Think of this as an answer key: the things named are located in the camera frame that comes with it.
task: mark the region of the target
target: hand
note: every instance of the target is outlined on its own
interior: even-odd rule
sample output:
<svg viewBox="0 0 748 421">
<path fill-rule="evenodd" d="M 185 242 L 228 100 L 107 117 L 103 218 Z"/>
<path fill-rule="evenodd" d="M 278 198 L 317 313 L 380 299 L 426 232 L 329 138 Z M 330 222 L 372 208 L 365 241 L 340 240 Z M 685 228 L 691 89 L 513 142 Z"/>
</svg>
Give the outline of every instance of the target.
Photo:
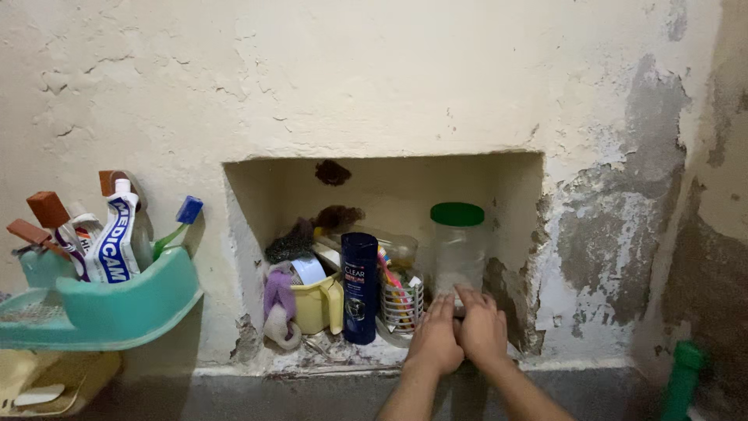
<svg viewBox="0 0 748 421">
<path fill-rule="evenodd" d="M 465 319 L 455 328 L 465 356 L 478 369 L 507 359 L 506 314 L 496 308 L 496 301 L 488 294 L 465 285 L 456 285 L 455 289 L 465 305 Z"/>
<path fill-rule="evenodd" d="M 454 294 L 439 295 L 434 300 L 416 326 L 404 369 L 416 367 L 416 370 L 428 370 L 441 377 L 460 367 L 465 353 L 455 340 L 452 322 L 454 310 Z"/>
</svg>

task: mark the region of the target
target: teal soap dish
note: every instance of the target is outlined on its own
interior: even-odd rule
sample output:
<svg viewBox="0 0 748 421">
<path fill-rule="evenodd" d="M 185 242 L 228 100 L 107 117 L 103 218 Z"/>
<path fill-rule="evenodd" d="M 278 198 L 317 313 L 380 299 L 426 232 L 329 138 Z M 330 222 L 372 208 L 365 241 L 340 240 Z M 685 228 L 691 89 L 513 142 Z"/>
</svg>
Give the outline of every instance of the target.
<svg viewBox="0 0 748 421">
<path fill-rule="evenodd" d="M 0 303 L 4 349 L 134 348 L 176 326 L 203 295 L 181 247 L 117 284 L 77 281 L 73 265 L 51 252 L 27 252 L 20 263 L 29 289 Z"/>
</svg>

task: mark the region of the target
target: clear plastic jar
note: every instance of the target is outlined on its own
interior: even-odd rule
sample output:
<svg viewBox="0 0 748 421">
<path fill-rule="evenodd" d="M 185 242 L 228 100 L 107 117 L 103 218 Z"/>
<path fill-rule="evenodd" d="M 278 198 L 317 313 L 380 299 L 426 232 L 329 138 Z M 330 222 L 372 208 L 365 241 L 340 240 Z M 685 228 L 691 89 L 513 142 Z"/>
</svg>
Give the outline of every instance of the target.
<svg viewBox="0 0 748 421">
<path fill-rule="evenodd" d="M 431 208 L 434 221 L 434 295 L 454 292 L 455 284 L 483 287 L 485 229 L 483 209 L 468 203 L 445 202 Z M 457 297 L 457 307 L 462 302 Z"/>
</svg>

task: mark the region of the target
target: white lid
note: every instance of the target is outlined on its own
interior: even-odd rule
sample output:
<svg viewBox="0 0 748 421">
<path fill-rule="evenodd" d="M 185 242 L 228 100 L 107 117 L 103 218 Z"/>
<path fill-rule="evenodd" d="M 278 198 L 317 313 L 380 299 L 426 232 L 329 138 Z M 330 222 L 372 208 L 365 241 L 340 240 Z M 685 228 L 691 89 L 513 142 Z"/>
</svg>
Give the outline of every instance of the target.
<svg viewBox="0 0 748 421">
<path fill-rule="evenodd" d="M 77 216 L 81 216 L 82 214 L 88 212 L 86 212 L 86 208 L 83 206 L 83 204 L 76 200 L 67 207 L 67 213 L 70 214 L 70 218 L 76 218 Z"/>
<path fill-rule="evenodd" d="M 115 193 L 130 193 L 130 187 L 130 180 L 126 178 L 118 178 L 114 181 Z"/>
</svg>

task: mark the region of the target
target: yellow jug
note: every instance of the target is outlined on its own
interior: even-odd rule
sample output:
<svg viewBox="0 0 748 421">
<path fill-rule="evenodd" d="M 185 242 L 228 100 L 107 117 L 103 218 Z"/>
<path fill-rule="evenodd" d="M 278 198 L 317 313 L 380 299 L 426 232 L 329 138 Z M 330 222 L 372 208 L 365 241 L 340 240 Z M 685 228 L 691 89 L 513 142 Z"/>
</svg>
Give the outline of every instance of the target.
<svg viewBox="0 0 748 421">
<path fill-rule="evenodd" d="M 319 333 L 327 326 L 333 335 L 343 331 L 343 287 L 340 272 L 311 285 L 291 285 L 296 297 L 294 321 L 304 335 Z"/>
</svg>

